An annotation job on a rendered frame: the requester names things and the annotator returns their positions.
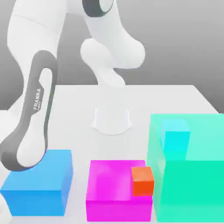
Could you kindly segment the small cyan cube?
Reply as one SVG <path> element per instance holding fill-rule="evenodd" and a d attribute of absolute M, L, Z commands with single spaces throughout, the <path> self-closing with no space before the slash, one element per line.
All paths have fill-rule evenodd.
<path fill-rule="evenodd" d="M 185 120 L 162 120 L 160 137 L 163 153 L 167 161 L 182 161 L 186 159 L 190 134 L 190 128 Z"/>

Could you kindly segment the small orange cube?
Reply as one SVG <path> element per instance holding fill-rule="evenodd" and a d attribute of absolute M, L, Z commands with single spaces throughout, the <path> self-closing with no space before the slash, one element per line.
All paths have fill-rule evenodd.
<path fill-rule="evenodd" d="M 152 196 L 154 176 L 151 167 L 132 167 L 133 196 Z"/>

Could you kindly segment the large magenta box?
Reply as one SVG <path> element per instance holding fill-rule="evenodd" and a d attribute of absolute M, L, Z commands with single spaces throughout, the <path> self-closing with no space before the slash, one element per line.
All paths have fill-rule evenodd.
<path fill-rule="evenodd" d="M 86 216 L 88 222 L 149 222 L 153 196 L 133 196 L 132 167 L 144 160 L 92 160 Z"/>

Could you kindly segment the large blue box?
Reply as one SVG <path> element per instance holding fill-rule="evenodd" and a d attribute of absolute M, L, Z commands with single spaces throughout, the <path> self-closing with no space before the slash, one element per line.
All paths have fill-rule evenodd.
<path fill-rule="evenodd" d="M 12 216 L 64 216 L 73 178 L 70 150 L 48 150 L 26 171 L 12 171 L 0 188 Z"/>

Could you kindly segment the large green box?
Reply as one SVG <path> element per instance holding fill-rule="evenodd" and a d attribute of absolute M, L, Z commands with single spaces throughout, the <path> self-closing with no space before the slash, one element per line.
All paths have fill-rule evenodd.
<path fill-rule="evenodd" d="M 167 161 L 164 119 L 183 119 L 191 134 L 186 159 Z M 147 166 L 154 176 L 158 222 L 224 223 L 224 114 L 152 114 Z"/>

